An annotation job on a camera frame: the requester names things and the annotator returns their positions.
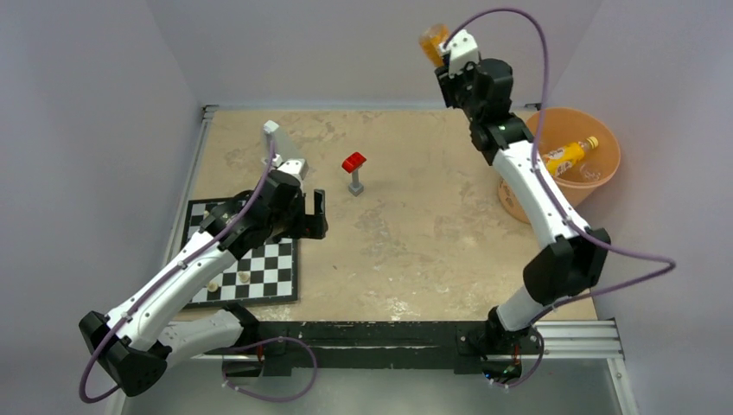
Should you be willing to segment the clear bottle white label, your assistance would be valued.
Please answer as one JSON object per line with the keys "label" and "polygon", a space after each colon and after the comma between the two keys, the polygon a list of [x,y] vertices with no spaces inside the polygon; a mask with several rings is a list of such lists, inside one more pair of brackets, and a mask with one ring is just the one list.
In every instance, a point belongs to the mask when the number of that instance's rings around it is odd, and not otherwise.
{"label": "clear bottle white label", "polygon": [[603,179],[603,168],[597,163],[582,162],[578,164],[578,181],[580,182],[599,182]]}

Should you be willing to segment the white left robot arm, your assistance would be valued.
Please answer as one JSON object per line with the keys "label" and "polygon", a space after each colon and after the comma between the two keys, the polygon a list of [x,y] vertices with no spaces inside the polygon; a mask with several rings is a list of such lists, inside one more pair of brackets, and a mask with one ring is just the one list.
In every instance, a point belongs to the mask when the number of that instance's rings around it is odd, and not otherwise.
{"label": "white left robot arm", "polygon": [[213,316],[170,326],[173,317],[217,275],[246,254],[281,239],[323,239],[328,223],[325,193],[314,192],[314,212],[305,211],[303,159],[266,169],[254,190],[215,207],[181,251],[138,293],[106,313],[88,312],[79,323],[91,360],[79,392],[86,403],[91,368],[99,364],[113,389],[135,397],[149,390],[181,360],[222,349],[265,353],[259,321],[244,306],[230,304]]}

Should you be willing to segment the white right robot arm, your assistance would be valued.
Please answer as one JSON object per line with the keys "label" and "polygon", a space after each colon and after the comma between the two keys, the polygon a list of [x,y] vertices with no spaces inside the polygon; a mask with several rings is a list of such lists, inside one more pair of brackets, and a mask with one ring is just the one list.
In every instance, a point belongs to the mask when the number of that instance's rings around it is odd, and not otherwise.
{"label": "white right robot arm", "polygon": [[543,162],[526,123],[511,111],[513,70],[504,61],[484,59],[475,38],[462,29],[451,35],[442,24],[420,40],[436,67],[445,105],[469,121],[474,147],[509,185],[539,242],[539,253],[525,266],[522,286],[492,308],[482,327],[462,336],[475,352],[505,352],[552,307],[596,285],[607,257],[583,232],[610,241],[592,229],[564,198]]}

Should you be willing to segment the orange bottle blue label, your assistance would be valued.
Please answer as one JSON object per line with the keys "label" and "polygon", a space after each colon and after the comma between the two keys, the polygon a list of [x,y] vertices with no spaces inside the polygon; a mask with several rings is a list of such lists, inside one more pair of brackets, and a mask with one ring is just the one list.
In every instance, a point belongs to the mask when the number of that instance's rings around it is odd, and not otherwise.
{"label": "orange bottle blue label", "polygon": [[427,28],[418,37],[420,48],[434,68],[438,68],[443,65],[442,45],[445,43],[448,35],[449,30],[447,26],[442,23],[437,23]]}

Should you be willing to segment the yellow juice bottle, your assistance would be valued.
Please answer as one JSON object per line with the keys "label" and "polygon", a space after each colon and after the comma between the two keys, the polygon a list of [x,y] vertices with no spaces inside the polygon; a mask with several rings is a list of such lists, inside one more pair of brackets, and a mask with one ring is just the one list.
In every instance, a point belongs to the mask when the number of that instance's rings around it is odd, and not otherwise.
{"label": "yellow juice bottle", "polygon": [[553,177],[560,177],[581,162],[592,150],[599,146],[596,137],[566,144],[542,156],[545,167]]}

